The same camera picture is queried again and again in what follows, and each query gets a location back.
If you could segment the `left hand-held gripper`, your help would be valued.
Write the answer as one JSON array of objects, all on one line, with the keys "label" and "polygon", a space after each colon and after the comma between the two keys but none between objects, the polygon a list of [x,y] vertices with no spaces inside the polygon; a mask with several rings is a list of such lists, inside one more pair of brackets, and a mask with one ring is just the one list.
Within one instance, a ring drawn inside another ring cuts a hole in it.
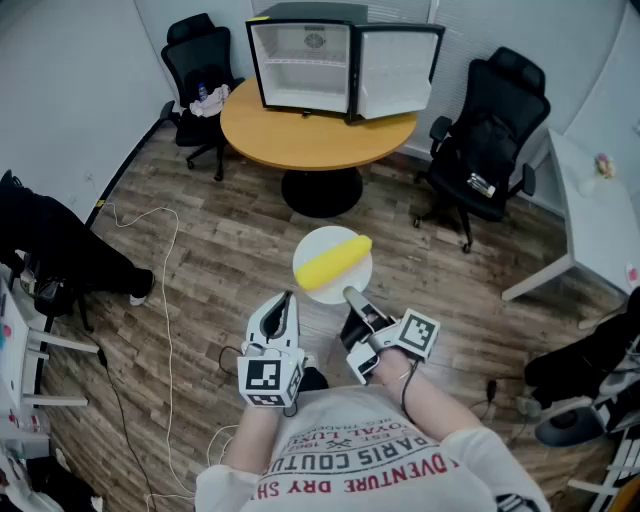
[{"label": "left hand-held gripper", "polygon": [[273,296],[251,315],[248,340],[252,343],[245,343],[242,355],[237,358],[239,392],[249,405],[261,408],[294,405],[303,377],[304,351],[261,345],[274,340],[297,345],[298,339],[299,308],[293,292]]}]

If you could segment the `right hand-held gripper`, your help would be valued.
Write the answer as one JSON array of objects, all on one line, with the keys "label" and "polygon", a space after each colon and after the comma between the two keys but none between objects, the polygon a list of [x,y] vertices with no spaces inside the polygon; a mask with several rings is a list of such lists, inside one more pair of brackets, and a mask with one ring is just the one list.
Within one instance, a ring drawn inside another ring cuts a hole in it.
[{"label": "right hand-held gripper", "polygon": [[353,286],[345,287],[343,296],[351,311],[340,340],[347,351],[347,364],[360,384],[368,384],[384,350],[401,350],[421,363],[428,359],[439,334],[439,322],[412,309],[407,309],[401,319],[386,315]]}]

